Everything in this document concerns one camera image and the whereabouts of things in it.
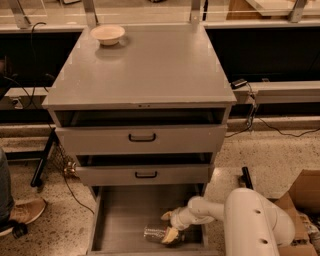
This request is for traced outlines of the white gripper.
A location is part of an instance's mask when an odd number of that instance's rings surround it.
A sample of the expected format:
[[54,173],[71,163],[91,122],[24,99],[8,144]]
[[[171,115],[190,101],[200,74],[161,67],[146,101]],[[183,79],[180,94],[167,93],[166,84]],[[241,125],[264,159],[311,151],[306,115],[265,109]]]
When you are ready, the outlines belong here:
[[166,229],[164,238],[161,240],[162,244],[168,245],[178,240],[179,231],[185,230],[193,224],[195,216],[190,212],[188,207],[178,207],[173,211],[164,213],[161,219],[163,221],[170,220],[172,226]]

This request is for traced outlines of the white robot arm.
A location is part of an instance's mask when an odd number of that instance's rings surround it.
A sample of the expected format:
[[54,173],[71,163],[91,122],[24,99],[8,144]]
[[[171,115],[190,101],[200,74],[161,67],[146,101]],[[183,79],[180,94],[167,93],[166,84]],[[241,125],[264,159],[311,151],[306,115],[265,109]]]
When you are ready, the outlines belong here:
[[169,221],[161,240],[166,245],[191,225],[222,221],[226,256],[280,256],[279,247],[289,246],[295,238],[291,217],[248,188],[233,190],[223,204],[194,196],[185,207],[169,211],[161,219]]

